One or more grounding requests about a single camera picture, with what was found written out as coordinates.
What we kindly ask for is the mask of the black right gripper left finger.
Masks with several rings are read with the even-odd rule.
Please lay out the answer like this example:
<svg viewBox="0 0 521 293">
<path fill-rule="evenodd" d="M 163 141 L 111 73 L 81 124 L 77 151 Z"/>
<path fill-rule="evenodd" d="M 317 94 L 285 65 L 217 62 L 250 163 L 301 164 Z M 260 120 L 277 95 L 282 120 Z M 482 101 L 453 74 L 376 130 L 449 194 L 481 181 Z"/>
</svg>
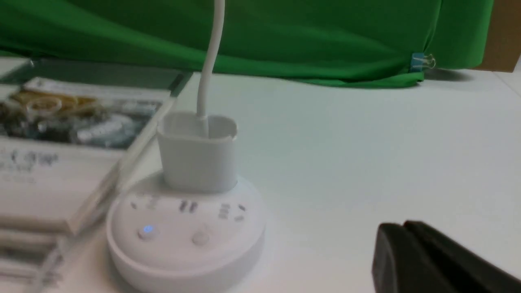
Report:
<svg viewBox="0 0 521 293">
<path fill-rule="evenodd" d="M 420 244 L 398 224 L 378 226 L 371 273 L 376 293 L 450 292 Z"/>
</svg>

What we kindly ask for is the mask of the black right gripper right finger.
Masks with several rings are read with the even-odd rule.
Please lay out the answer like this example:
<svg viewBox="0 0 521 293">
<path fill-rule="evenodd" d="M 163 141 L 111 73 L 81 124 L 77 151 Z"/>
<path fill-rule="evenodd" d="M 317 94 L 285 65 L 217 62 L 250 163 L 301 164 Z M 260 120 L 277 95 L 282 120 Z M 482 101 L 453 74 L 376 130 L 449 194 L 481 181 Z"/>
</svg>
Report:
<svg viewBox="0 0 521 293">
<path fill-rule="evenodd" d="M 430 262 L 459 293 L 519 293 L 520 279 L 486 261 L 423 221 L 404 227 L 419 241 Z"/>
</svg>

